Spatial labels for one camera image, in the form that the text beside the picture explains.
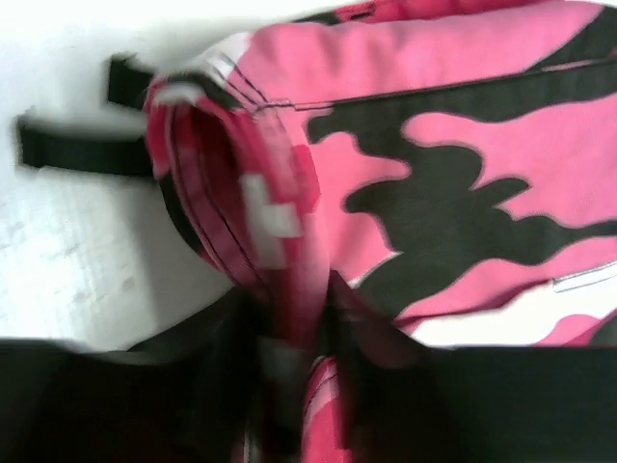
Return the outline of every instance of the black nylon strap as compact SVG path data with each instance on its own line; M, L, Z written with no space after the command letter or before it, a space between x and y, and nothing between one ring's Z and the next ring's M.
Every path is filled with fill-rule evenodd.
M109 62L107 101L141 111L152 76L152 71L136 66L130 56L112 56Z
M20 162L40 169L56 167L96 174L152 177L152 166L143 138L106 140L59 134L28 122L17 121Z

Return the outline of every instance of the seam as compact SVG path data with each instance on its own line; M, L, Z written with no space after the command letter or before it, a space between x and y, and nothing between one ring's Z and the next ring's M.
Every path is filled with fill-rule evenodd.
M615 65L617 65L617 57L599 58L595 60L593 63L589 63L584 66L579 66L575 68L566 68L566 69L557 69L557 70L544 70L544 69L524 70L522 72L516 72L513 74L503 74L503 75L498 75L495 77L474 79L474 80L470 80L466 82L443 84L443 85L437 85L434 87L428 87L428 88L423 88L423 89L401 90L397 92L390 92L390 93L377 94L377 95L362 95L362 96L354 96L351 98L311 101L311 102L306 102L306 103L304 102L294 103L293 101L289 99L280 99L276 101L270 101L264 105L256 106L256 108L253 111L253 114L256 114L264 109L285 108L285 107L292 107L298 112L312 111L314 109L320 109L318 107L320 105L340 106L344 104L369 103L372 101L381 101L384 99L410 97L413 95L436 94L439 92L446 92L446 91L460 90L460 89L465 89L465 88L479 87L483 85L490 85L490 84L497 83L497 82L531 79L531 78L539 77L545 74L561 74L565 72L585 71L590 68L612 67Z
M583 271L578 272L578 273L573 273L571 275L566 275L565 277L555 278L554 281L556 283L567 282L568 280L571 280L572 278L582 277L583 275L589 275L589 274L592 274L592 273L596 273L596 272L599 272L601 270L605 270L606 268L613 267L615 265L617 265L617 260L614 260L613 262L606 263L606 264L604 264L604 265L602 265L600 267L590 268L589 270L583 270Z
M191 125L192 125L192 129L193 129L194 135L197 134L195 115L196 115L195 111L191 111ZM200 148L201 154L204 154L202 140L201 140L201 138L199 136L196 136L196 138L197 138L198 148ZM209 185L208 185L208 182L207 182L207 180L206 180L206 178L204 176L205 167L202 164L201 155L199 153L197 155L197 158L198 158L198 160L197 160L198 166L200 167L199 170L200 170L201 188L203 189L203 193L205 194L205 197L209 200L210 204L212 205L212 208L214 208L214 210L216 211L217 215L219 216L219 218L221 219L223 224L225 224L225 228L228 230L228 233L231 235L231 238L233 239L233 241L235 242L236 246L240 250L240 253L242 254L242 257L244 258L245 262L247 262L249 267L251 267L251 269L255 273L255 276L257 277L257 279L265 286L265 283L263 282L263 280L261 280L261 277L259 276L255 266L253 265L252 261L249 259L249 256L247 255L246 250L240 244L240 241L238 240L238 238L235 235L235 233L231 230L231 226L230 226L229 222L227 221L227 219L225 218L225 214L223 213L221 208L219 208L219 206L216 204L216 201L214 201L214 198L212 197L212 192L211 192L211 190L209 188Z
M186 184L184 183L184 177L183 177L183 174L182 174L182 167L180 166L180 162L179 162L179 160L177 158L177 145L176 145L176 141L175 141L175 113L176 113L176 109L175 109L175 106L174 106L174 108L172 109L172 113L167 116L167 117L171 118L171 120L172 120L171 126L169 127L169 130L171 132L169 135L170 135L170 138L172 139L170 148L171 148L172 159L174 161L175 171L177 172L177 177L178 177L178 182L177 183L179 184L179 186L180 186L180 188L182 190L182 196L184 197L184 202L186 203L186 207L189 209L190 214L193 216L194 222L200 228L200 232L201 232L201 235L203 236L203 239L205 239L207 241L208 246L210 247L210 249L212 250L212 252L216 256L217 261L219 261L219 263L223 267L224 271L226 271L226 273L229 275L231 280L235 284L240 286L239 282L235 279L235 277L229 271L226 263L219 256L219 253L217 252L216 248L212 245L212 241L210 240L210 237L208 236L208 234L203 229L203 226L201 225L201 222L199 220L195 220L195 218L197 217L197 214L195 213L195 209L193 208L191 202L187 201L187 198L188 198L189 195L188 195L188 192L186 191Z

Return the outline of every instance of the white surface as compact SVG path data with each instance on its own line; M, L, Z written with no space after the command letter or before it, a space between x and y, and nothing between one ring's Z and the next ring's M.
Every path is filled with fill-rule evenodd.
M15 167L12 122L28 110L140 133L102 108L104 62L132 52L167 68L214 41L334 0L21 1L0 19L0 336L126 346L216 300L228 281L183 243L138 180Z

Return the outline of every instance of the black strap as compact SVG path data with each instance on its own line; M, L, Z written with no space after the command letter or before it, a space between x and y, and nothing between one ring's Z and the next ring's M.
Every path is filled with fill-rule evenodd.
M114 55L109 62L107 101L142 110L153 72L136 65L132 57Z
M42 168L56 167L96 174L152 177L152 165L143 138L105 140L59 134L31 123L17 121L21 145L21 164Z

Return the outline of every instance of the pink fabric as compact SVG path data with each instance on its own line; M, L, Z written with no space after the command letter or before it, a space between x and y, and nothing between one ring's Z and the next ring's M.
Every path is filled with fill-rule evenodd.
M176 114L175 137L180 140L181 162L172 166L172 172L176 181L187 185L180 199L187 209L188 204L193 209L187 215L206 243L206 251L209 247L216 250L208 252L210 261L238 283L259 287L266 282L275 287L271 296L278 307L284 308L280 310L281 333L294 342L309 339L323 305L330 267L354 280L392 254L379 220L368 214L345 212L345 198L367 183L414 175L405 163L362 153L352 133L338 132L311 145L305 133L307 121L328 114L332 100L525 71L569 41L597 17L602 7L546 2L486 12L491 8L484 1L447 6L389 1L341 9L337 14L351 18L356 14L353 12L364 9L372 12L370 21L377 23L348 22L336 27L278 24L253 34L249 49L228 76L226 86L244 109L224 111L207 97L198 103L201 111L221 121L231 140L231 147L220 156L206 154L212 151L211 144L207 149L199 147L199 137L186 122L192 109L180 107ZM478 12L486 13L448 15ZM444 17L431 21L407 20L440 14ZM379 22L382 19L390 22ZM615 216L611 177L605 174L615 166L604 154L615 146L616 135L611 130L592 132L588 127L616 115L617 100L613 96L548 107L505 123L422 114L407 121L403 132L424 146L456 141L483 152L487 161L474 188L506 174L529 178L533 188L500 206L513 218L542 213L565 226L576 226ZM167 117L167 109L150 111L148 144L159 174L169 169L169 140L160 135L166 130ZM202 120L201 130L207 133L210 124ZM567 129L556 139L535 129L547 124ZM213 127L215 136L217 130L221 131L220 123ZM504 147L515 144L518 154L512 156ZM549 150L560 155L547 156ZM557 169L559 177L554 175ZM200 178L203 170L209 173L206 181ZM284 269L255 269L251 265L255 249L247 231L243 200L235 187L240 173L263 176L272 204L293 205L304 235L279 240L285 255ZM204 198L204 184L209 184L218 210ZM579 206L592 193L599 199L589 207ZM569 201L561 201L562 196ZM245 255L238 252L239 246ZM617 241L607 237L578 242L532 267L485 260L447 290L410 306L401 314L399 325L405 328L408 317L413 321L419 315L498 307L525 287L612 259L617 259Z
M269 103L302 106L521 72L601 10L591 3L546 2L432 21L275 24L254 33L228 90L255 96L248 79Z

